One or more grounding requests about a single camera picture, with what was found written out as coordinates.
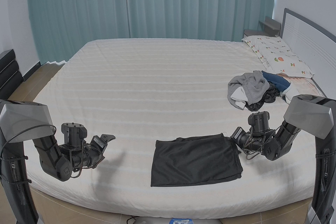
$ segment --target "brown tile floor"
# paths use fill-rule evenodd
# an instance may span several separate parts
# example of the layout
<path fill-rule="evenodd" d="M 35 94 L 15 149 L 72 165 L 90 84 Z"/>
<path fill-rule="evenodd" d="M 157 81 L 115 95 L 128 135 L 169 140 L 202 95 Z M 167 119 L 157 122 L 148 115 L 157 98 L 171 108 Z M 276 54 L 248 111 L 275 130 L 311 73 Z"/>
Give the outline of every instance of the brown tile floor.
<path fill-rule="evenodd" d="M 40 90 L 61 68 L 61 65 L 44 64 L 31 77 L 23 82 L 12 94 L 10 100 L 32 101 Z M 42 214 L 45 224 L 126 224 L 129 218 L 119 213 L 106 213 L 87 209 L 61 201 L 31 188 L 31 193 L 37 210 Z M 303 224 L 311 199 L 295 202 L 273 210 L 255 213 L 246 216 L 221 219 L 223 224 Z M 0 187 L 0 222 L 14 223 L 15 218 Z"/>

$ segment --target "white headboard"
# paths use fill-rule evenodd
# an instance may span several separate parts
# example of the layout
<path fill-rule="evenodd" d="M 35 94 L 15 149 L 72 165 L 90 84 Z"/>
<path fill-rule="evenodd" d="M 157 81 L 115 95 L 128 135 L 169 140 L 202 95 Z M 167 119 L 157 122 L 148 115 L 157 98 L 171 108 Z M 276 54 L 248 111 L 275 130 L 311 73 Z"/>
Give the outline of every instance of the white headboard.
<path fill-rule="evenodd" d="M 323 94 L 336 99 L 336 36 L 285 8 L 280 37 L 313 71 Z"/>

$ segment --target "bed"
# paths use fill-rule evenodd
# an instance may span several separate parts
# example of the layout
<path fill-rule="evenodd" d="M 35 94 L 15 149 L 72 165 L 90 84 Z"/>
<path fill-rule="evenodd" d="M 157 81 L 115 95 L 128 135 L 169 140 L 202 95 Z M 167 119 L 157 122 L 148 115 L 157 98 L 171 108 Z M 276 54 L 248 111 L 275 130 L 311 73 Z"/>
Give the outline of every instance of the bed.
<path fill-rule="evenodd" d="M 25 142 L 31 186 L 83 207 L 136 216 L 224 218 L 273 209 L 313 195 L 314 137 L 304 131 L 275 162 L 240 154 L 242 178 L 231 182 L 150 187 L 155 141 L 248 129 L 250 111 L 227 100 L 235 75 L 264 70 L 242 42 L 131 38 L 87 43 L 51 79 L 35 101 L 47 104 L 54 125 L 77 122 L 93 135 L 113 134 L 94 170 L 60 182 L 45 174 Z M 300 93 L 321 94 L 310 79 L 292 79 Z M 288 105 L 264 104 L 271 128 Z M 58 143 L 63 143 L 60 130 Z"/>

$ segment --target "blue sticker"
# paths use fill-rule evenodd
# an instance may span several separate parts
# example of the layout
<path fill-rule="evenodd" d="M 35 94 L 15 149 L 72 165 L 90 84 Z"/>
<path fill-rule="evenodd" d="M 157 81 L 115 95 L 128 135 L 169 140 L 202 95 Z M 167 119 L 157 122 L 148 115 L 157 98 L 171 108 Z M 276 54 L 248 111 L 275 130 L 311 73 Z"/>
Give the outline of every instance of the blue sticker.
<path fill-rule="evenodd" d="M 194 224 L 190 218 L 172 218 L 169 224 Z"/>

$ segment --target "blue clothing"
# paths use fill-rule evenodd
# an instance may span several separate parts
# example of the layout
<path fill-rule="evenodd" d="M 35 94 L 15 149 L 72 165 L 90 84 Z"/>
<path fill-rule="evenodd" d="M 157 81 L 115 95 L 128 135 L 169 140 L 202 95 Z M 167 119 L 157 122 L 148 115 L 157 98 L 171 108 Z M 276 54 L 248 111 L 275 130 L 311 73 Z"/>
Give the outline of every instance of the blue clothing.
<path fill-rule="evenodd" d="M 262 75 L 268 82 L 273 83 L 279 92 L 283 92 L 290 86 L 290 83 L 279 75 L 270 74 L 265 71 L 262 71 Z"/>

